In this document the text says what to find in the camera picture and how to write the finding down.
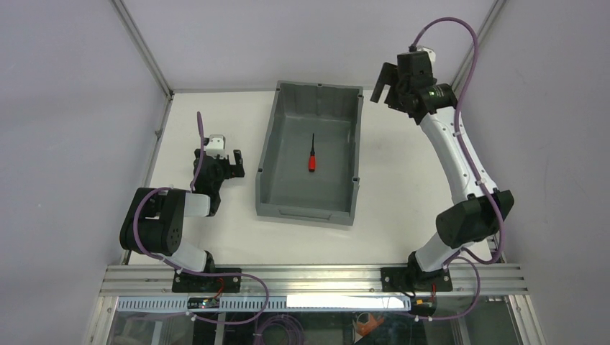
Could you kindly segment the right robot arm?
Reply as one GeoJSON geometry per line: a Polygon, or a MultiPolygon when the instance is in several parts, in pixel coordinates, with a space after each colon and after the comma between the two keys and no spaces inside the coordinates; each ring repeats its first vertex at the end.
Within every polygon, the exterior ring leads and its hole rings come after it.
{"type": "Polygon", "coordinates": [[[458,99],[433,76],[426,51],[399,54],[384,63],[371,96],[378,102],[388,86],[386,105],[408,114],[431,142],[449,183],[452,206],[435,220],[437,232],[409,255],[402,282],[422,285],[440,276],[450,259],[499,231],[514,205],[486,173],[461,122],[458,99]]]}

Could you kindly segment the grey plastic storage bin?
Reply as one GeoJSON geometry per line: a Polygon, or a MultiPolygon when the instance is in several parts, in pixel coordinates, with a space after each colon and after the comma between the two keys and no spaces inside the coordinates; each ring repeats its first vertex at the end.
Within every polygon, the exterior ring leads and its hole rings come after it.
{"type": "Polygon", "coordinates": [[[351,226],[363,88],[280,80],[255,176],[258,216],[351,226]]]}

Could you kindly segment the red handled screwdriver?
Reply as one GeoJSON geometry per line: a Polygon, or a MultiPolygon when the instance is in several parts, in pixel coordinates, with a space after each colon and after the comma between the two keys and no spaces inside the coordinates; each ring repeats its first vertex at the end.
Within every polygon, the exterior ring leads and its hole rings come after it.
{"type": "Polygon", "coordinates": [[[315,151],[315,133],[311,135],[311,149],[309,153],[308,171],[314,173],[317,168],[316,151],[315,151]]]}

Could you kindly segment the orange object under table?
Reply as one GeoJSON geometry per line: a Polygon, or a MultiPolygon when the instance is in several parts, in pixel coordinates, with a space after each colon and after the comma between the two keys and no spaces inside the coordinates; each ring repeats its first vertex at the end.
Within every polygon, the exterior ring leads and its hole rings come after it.
{"type": "Polygon", "coordinates": [[[381,314],[360,313],[355,317],[354,329],[359,336],[367,336],[384,322],[381,314]]]}

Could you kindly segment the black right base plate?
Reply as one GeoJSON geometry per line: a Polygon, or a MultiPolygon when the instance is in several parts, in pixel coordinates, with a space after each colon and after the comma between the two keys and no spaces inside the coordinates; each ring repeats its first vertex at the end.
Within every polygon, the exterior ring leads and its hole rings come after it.
{"type": "Polygon", "coordinates": [[[419,272],[413,267],[382,267],[383,292],[416,293],[450,292],[453,290],[450,273],[444,270],[419,272]]]}

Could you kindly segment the aluminium front rail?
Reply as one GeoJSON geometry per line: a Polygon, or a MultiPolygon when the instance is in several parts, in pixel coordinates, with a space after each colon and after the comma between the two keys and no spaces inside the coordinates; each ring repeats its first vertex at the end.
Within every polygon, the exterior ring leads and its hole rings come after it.
{"type": "MultiPolygon", "coordinates": [[[[323,265],[243,265],[238,293],[224,296],[310,295],[400,295],[383,292],[380,269],[403,264],[323,264],[323,265]]],[[[449,268],[453,290],[433,292],[437,297],[526,295],[528,288],[517,264],[478,265],[473,269],[464,262],[449,268]]],[[[109,266],[102,282],[101,296],[212,296],[216,293],[173,293],[175,270],[167,265],[136,264],[109,266]]],[[[416,292],[427,296],[430,293],[416,292]]]]}

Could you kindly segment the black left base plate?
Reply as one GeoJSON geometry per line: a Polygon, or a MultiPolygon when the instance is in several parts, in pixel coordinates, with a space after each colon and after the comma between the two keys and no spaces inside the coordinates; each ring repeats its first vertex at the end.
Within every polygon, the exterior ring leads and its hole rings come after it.
{"type": "Polygon", "coordinates": [[[226,274],[223,277],[202,277],[185,272],[174,274],[171,291],[173,293],[238,293],[241,287],[238,267],[216,268],[216,273],[226,274]]]}

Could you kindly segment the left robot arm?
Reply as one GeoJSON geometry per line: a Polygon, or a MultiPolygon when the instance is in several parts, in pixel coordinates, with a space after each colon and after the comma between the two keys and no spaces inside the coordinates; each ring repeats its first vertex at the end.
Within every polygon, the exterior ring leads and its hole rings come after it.
{"type": "Polygon", "coordinates": [[[182,272],[215,275],[210,252],[183,239],[185,218],[216,215],[221,204],[220,189],[225,180],[243,178],[240,150],[227,155],[194,151],[194,185],[189,190],[163,187],[138,188],[122,224],[119,243],[125,250],[143,254],[182,272]]]}

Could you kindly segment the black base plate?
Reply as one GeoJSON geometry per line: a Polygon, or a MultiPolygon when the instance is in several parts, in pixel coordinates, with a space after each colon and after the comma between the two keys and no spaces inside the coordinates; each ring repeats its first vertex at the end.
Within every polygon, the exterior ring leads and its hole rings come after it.
{"type": "Polygon", "coordinates": [[[171,291],[173,293],[238,293],[241,287],[238,267],[216,268],[216,273],[226,274],[223,277],[202,277],[185,272],[174,274],[171,291]]]}
{"type": "Polygon", "coordinates": [[[383,292],[416,293],[450,292],[453,290],[450,273],[444,270],[419,272],[413,267],[382,267],[383,292]]]}

